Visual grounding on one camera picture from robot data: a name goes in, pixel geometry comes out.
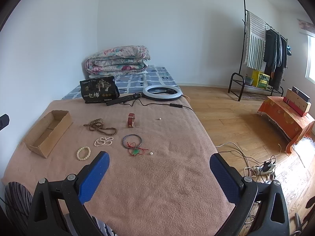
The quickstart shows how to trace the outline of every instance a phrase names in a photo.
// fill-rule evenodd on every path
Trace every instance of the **black snack bag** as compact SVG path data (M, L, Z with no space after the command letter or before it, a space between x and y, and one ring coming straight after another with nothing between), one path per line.
M114 76L80 81L81 94L85 103L105 103L119 97Z

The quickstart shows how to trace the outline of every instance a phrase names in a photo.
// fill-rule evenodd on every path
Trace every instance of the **red watch strap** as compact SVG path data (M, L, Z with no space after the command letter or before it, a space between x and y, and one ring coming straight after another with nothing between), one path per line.
M134 120L135 120L135 116L134 116L134 113L130 113L128 115L128 122L127 122L127 125L129 128L133 128L134 127Z

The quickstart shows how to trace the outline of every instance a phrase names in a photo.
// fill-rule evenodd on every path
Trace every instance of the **folded quilt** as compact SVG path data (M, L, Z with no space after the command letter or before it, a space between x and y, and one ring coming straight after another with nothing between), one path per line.
M122 46L95 53L86 61L85 69L98 77L136 74L146 70L145 61L149 59L144 46Z

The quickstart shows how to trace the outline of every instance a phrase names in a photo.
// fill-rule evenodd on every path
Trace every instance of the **power strip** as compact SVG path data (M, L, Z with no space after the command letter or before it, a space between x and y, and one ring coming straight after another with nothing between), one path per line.
M259 167L255 167L254 170L255 170L255 173L257 176L259 176L259 174L270 175L270 174L275 172L275 167L276 167L275 164L271 164L271 168L269 170L267 170L266 172L262 171L262 167L260 169L259 169Z

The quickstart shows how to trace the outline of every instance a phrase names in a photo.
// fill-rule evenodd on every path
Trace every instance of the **pearl bracelet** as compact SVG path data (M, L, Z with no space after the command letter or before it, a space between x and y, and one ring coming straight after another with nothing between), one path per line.
M84 158L80 158L79 157L79 153L83 150L83 149L87 149L89 151L88 155ZM86 160L88 157L90 157L90 154L91 154L91 149L88 147L88 146L84 146L84 147L81 147L78 151L77 151L77 158L78 160Z
M100 137L95 140L94 146L107 146L113 143L113 137Z

